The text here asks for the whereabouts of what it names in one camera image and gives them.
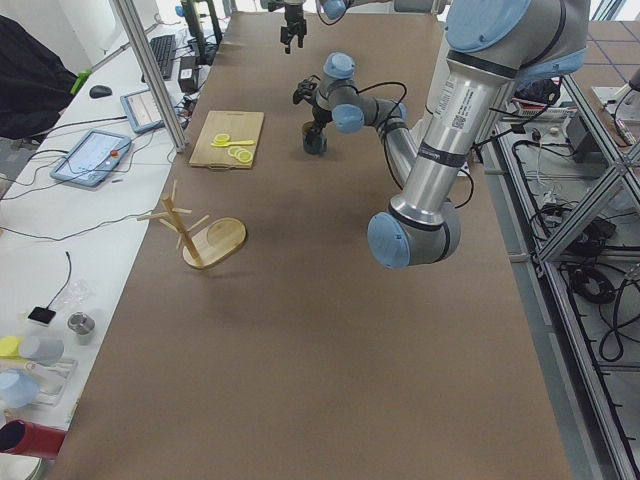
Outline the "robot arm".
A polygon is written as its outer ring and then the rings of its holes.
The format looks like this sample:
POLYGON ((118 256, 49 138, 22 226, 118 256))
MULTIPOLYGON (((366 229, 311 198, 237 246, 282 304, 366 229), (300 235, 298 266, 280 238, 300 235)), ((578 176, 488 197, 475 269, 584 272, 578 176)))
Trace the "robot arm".
MULTIPOLYGON (((268 12, 284 10, 285 25, 280 28, 280 42, 284 45, 286 54, 291 53, 292 42, 297 41, 297 47, 304 47, 307 35, 307 21, 305 19, 305 0, 262 1, 261 5, 268 12)), ((371 4, 371 1, 343 1, 328 0, 314 1, 315 11, 321 22, 327 26, 338 23, 345 14, 356 6, 371 4)), ((432 15, 442 14, 451 1, 400 1, 401 12, 426 12, 432 15)))
POLYGON ((384 267, 449 257, 460 222, 449 192, 499 90, 516 80, 578 70, 586 54, 586 1, 456 1, 445 23, 449 74, 422 139, 415 141, 401 102, 361 94, 347 54, 330 54, 312 90, 317 126, 342 133, 373 127, 402 190, 372 217, 367 238, 384 267))

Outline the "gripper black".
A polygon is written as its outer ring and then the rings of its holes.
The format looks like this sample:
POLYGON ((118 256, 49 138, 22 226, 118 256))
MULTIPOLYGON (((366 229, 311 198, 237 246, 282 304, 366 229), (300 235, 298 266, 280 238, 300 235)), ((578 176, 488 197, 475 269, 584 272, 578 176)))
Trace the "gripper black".
POLYGON ((284 45, 284 52, 291 53, 292 34, 289 30, 296 30, 297 46, 304 47, 304 38, 307 35, 307 27, 303 25, 304 19, 304 1, 303 0, 284 0, 285 22, 286 27, 280 29, 280 42, 284 45))
POLYGON ((312 115, 312 129, 306 132, 305 142, 308 145, 313 145, 314 143, 316 145, 324 145, 325 135, 322 130, 332 122, 332 112, 318 105, 313 105, 312 115))

